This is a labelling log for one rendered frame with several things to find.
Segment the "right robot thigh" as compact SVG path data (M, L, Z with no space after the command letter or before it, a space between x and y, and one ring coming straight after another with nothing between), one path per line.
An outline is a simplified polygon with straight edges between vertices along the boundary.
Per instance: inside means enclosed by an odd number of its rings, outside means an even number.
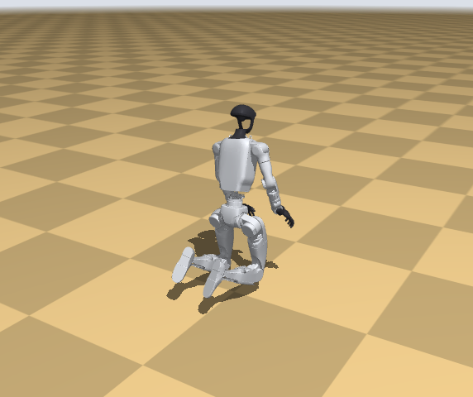
M244 214L240 218L242 232L248 237L248 246L251 253L251 265L248 268L261 268L264 272L267 255L267 236L265 224L258 216Z

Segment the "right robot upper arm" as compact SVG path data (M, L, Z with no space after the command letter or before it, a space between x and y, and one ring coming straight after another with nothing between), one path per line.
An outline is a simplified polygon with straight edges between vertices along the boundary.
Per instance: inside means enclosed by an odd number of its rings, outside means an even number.
M270 149L263 142L252 141L250 142L251 154L257 158L260 171L263 174L261 180L263 188L272 189L275 188L275 182L272 175L272 166L270 163Z

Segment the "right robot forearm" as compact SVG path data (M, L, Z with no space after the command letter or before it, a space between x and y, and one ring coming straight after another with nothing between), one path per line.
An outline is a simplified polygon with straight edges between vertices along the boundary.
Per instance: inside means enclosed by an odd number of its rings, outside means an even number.
M273 176L273 179L274 179L274 182L275 182L275 188L267 189L266 193L269 196L271 210L274 212L274 214L278 214L278 213L276 213L276 210L278 208L283 209L283 207L281 206L281 200L280 200L280 195L279 195L280 192L279 192L278 185L276 183L276 179L275 179L274 176Z

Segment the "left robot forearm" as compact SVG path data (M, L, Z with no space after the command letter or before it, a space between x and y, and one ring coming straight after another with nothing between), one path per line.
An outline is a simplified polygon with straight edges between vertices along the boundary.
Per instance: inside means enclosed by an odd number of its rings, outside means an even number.
M220 182L219 182L219 184L220 184ZM220 187L220 189L221 189L221 186L219 186L219 187ZM232 195L232 191L223 190L223 189L222 189L222 191L223 191L223 193L224 193L224 195L225 195L225 199L226 199L226 200L227 200L227 197L230 197L230 195Z

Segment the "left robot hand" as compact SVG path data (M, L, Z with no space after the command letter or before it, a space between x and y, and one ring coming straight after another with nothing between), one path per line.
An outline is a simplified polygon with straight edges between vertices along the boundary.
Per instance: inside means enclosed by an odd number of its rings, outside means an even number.
M252 213L253 216L255 216L255 214L254 214L255 209L253 207L251 207L250 205L246 205L245 203L243 203L242 205L245 205L245 206L248 207L248 213L249 213L250 216L251 216L251 213Z

